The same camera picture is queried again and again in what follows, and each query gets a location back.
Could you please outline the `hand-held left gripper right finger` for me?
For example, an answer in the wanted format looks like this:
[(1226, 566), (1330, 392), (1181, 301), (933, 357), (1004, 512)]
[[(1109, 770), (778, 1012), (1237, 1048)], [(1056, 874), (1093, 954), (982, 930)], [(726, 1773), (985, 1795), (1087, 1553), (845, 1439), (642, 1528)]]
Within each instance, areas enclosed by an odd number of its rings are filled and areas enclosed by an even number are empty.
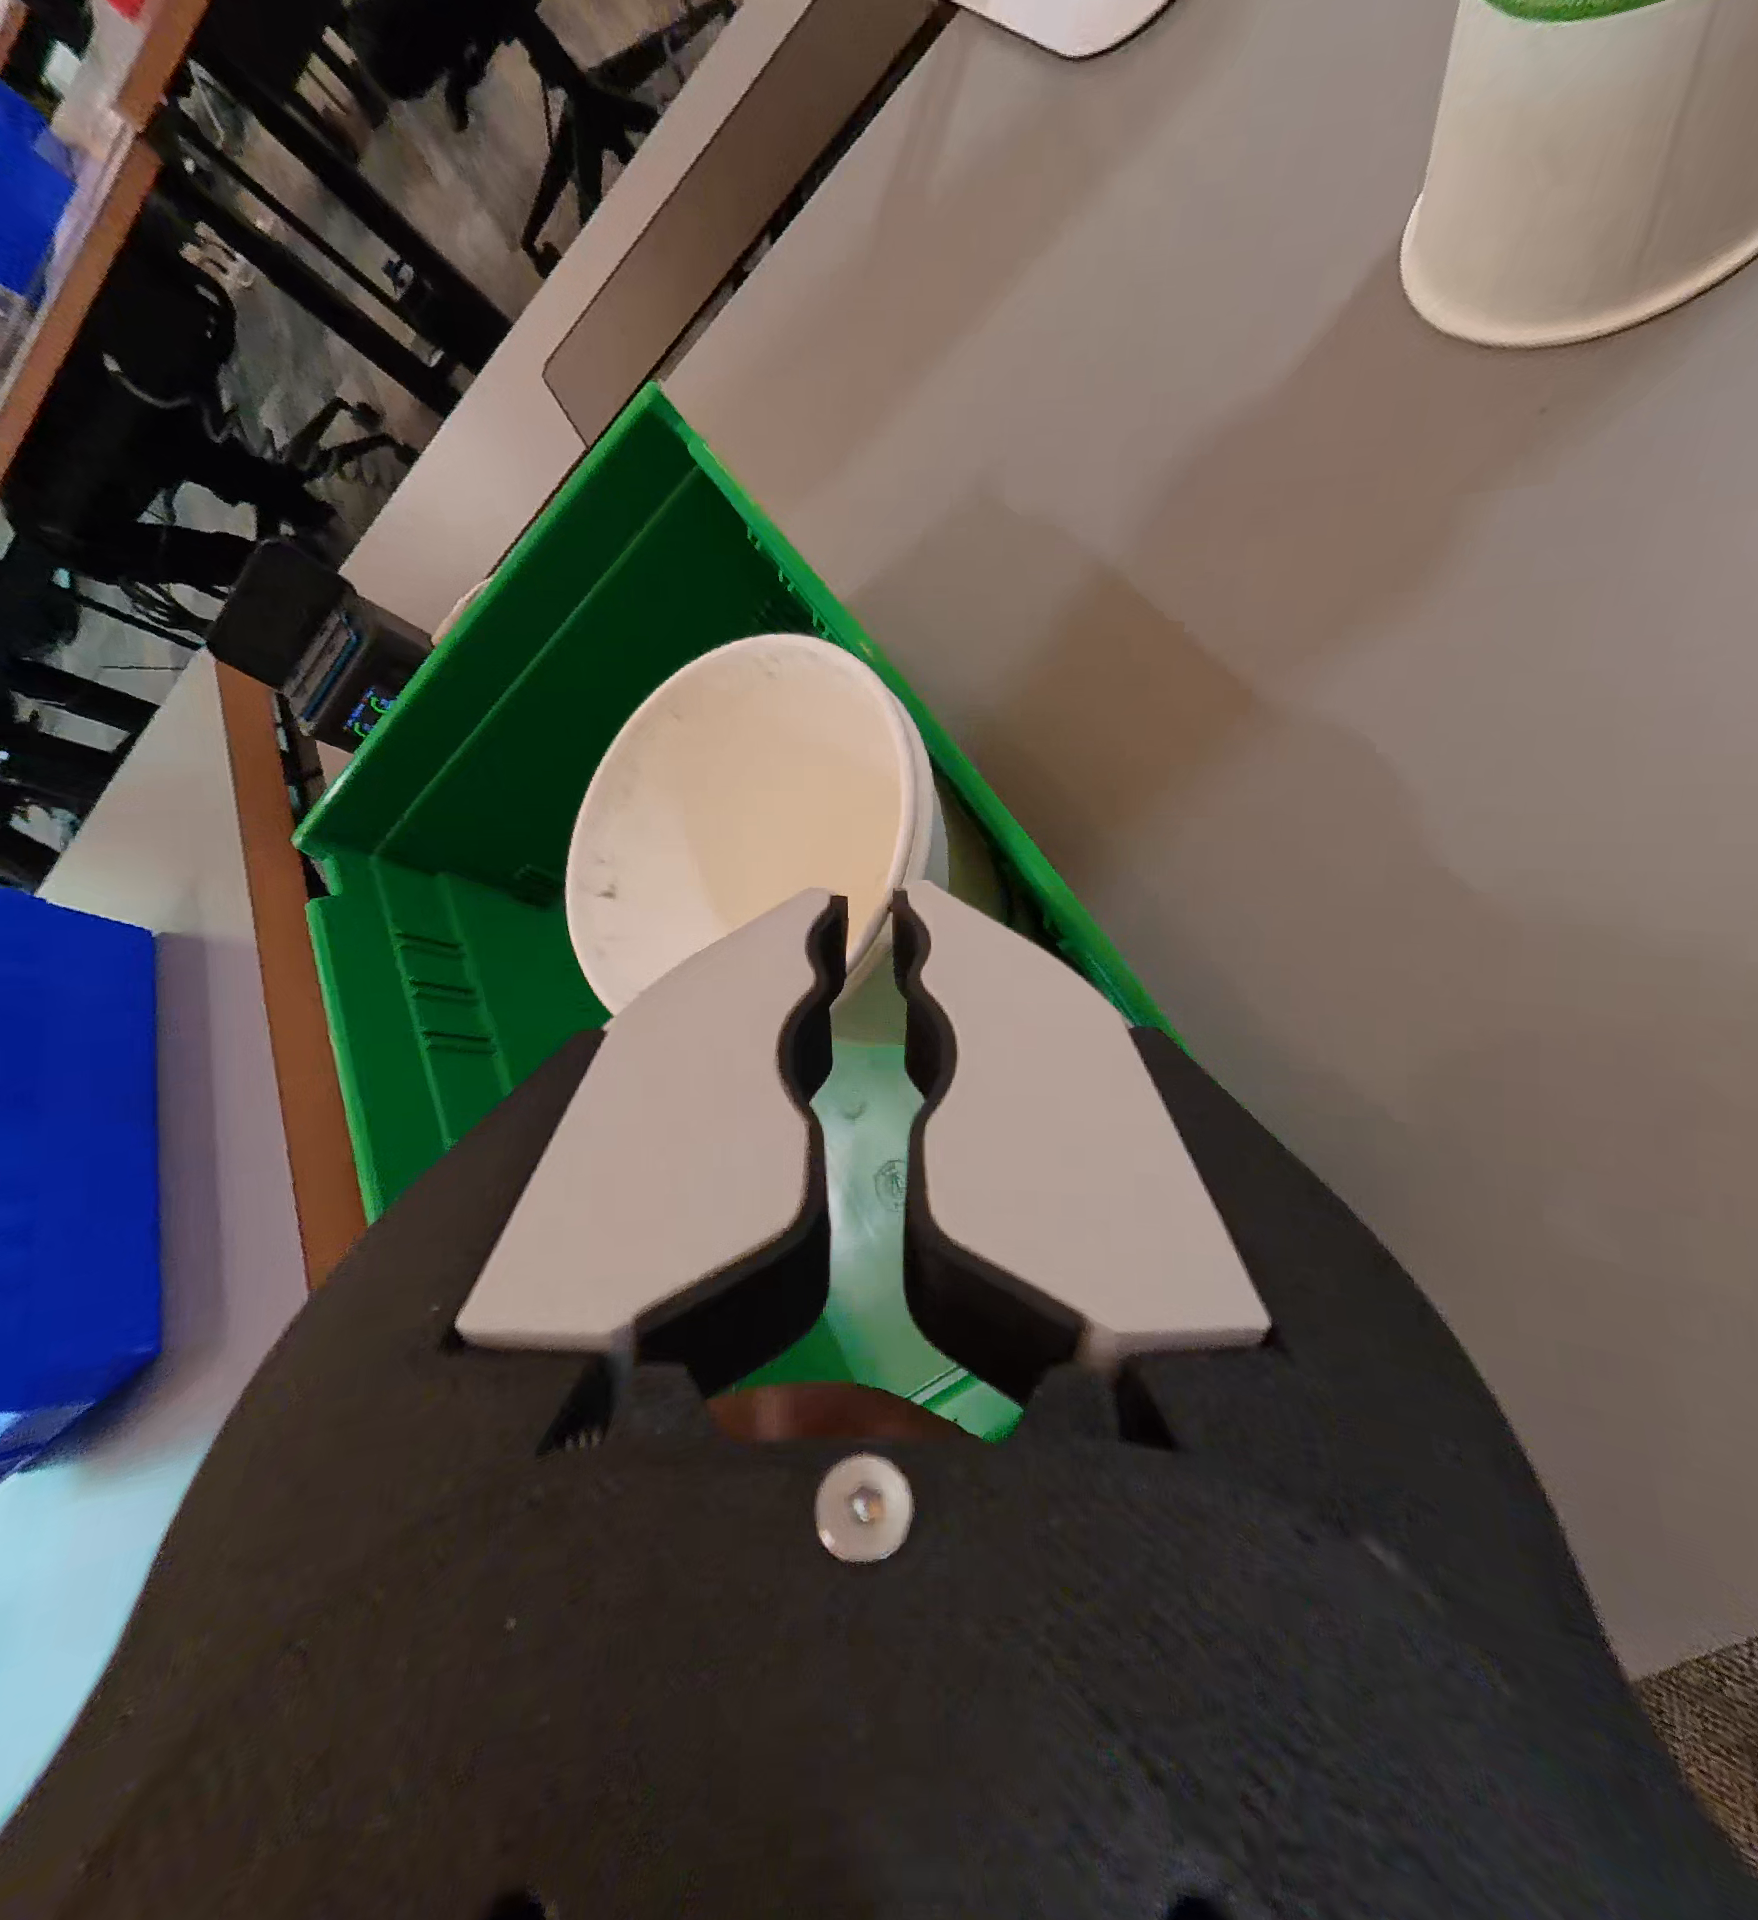
[(1246, 1350), (1270, 1313), (1141, 1036), (1044, 949), (929, 881), (891, 901), (905, 1072), (903, 1289), (1015, 1405), (1065, 1365)]

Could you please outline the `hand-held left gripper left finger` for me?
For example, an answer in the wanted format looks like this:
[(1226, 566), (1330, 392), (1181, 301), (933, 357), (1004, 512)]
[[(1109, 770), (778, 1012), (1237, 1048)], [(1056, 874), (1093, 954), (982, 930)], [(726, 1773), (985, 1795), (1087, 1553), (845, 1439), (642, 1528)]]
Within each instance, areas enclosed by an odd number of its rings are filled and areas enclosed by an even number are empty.
[(722, 1394), (813, 1331), (830, 1259), (813, 1101), (847, 933), (847, 899), (803, 889), (591, 1036), (459, 1310), (465, 1345), (669, 1363)]

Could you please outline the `white paper cup green band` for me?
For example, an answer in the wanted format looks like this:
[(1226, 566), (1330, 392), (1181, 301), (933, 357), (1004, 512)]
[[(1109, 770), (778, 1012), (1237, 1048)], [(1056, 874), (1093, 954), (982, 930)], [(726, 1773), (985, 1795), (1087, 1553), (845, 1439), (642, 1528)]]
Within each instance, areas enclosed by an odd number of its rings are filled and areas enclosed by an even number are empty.
[(888, 966), (906, 762), (882, 688), (840, 645), (760, 633), (630, 714), (584, 788), (564, 874), (579, 970), (609, 1014), (805, 889), (847, 901), (843, 1008)]
[(900, 701), (887, 688), (881, 692), (891, 703), (906, 762), (905, 851), (894, 860), (891, 889), (897, 893), (915, 881), (929, 881), (949, 892), (952, 843), (931, 755)]
[(1758, 2), (1462, 2), (1398, 279), (1485, 349), (1633, 329), (1758, 255)]

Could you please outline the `green plastic crate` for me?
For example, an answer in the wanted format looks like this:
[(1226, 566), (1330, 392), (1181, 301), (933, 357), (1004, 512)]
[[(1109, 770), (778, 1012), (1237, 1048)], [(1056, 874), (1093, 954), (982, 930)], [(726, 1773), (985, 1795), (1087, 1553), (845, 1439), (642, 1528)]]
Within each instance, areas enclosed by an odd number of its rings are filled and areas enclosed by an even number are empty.
[(407, 1298), (398, 1406), (502, 1412), (519, 1373), (556, 1415), (581, 1361), (473, 1352), (446, 1278), (470, 1278), (502, 1179), (529, 1168), (545, 1063), (609, 1018), (569, 930), (564, 863), (586, 785), (673, 672), (795, 632), (870, 667), (926, 749), (943, 818), (935, 877), (1094, 986), (1169, 1028), (925, 701), (656, 386), (632, 400), (359, 744), (296, 835), (370, 1240), (354, 1298)]

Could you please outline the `white table wooden edge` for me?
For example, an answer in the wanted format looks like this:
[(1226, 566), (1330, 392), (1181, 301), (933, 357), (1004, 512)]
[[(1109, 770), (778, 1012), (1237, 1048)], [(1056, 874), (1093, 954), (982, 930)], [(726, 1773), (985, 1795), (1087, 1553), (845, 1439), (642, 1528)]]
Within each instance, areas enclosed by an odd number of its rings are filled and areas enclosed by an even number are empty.
[(0, 1829), (102, 1669), (222, 1422), (306, 1296), (217, 665), (196, 660), (50, 899), (156, 939), (166, 1343), (96, 1431), (0, 1484)]

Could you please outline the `large blue plastic bin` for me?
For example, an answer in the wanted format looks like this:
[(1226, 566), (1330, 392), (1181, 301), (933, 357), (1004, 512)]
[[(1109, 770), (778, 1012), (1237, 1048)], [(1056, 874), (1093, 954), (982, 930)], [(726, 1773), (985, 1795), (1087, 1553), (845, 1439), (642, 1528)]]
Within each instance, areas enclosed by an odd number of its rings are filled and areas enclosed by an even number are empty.
[(0, 885), (0, 1483), (160, 1350), (152, 937)]

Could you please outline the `black power bank blue display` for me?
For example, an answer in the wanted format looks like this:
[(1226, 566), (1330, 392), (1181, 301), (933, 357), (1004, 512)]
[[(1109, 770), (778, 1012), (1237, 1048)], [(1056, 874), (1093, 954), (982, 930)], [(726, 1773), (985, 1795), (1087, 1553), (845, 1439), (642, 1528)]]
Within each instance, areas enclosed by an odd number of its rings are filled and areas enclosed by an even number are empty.
[(261, 540), (205, 651), (276, 692), (300, 733), (351, 755), (396, 704), (430, 642), (289, 540)]

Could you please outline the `black office chair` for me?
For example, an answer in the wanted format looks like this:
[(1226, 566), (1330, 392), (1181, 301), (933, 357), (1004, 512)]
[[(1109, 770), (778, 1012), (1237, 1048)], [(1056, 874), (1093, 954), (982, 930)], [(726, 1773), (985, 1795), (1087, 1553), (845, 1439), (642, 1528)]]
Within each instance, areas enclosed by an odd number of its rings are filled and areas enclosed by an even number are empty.
[(245, 442), (222, 390), (236, 331), (213, 276), (178, 252), (126, 247), (6, 469), (7, 525), (77, 554), (199, 487), (250, 507), (267, 534), (307, 532), (329, 517), (316, 482), (374, 455), (414, 461), (377, 410), (341, 395), (277, 453)]
[(545, 157), (519, 235), (519, 252), (540, 279), (551, 275), (563, 252), (545, 241), (563, 195), (573, 189), (579, 227), (584, 228), (603, 205), (606, 157), (626, 166), (655, 128), (661, 110), (641, 99), (637, 89), (670, 68), (701, 30), (730, 20), (737, 10), (734, 2), (689, 5), (667, 27), (586, 67), (542, 22), (534, 5), (519, 6), (515, 40), (529, 60), (545, 116)]

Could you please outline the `white rounded panel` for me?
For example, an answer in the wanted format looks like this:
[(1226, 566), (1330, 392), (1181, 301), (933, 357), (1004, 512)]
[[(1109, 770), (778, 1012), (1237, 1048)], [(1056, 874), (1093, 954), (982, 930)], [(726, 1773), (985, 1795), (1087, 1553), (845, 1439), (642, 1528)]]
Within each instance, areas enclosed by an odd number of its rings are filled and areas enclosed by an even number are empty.
[(1155, 2), (988, 2), (954, 9), (1060, 60), (1093, 60), (1146, 30), (1173, 5)]

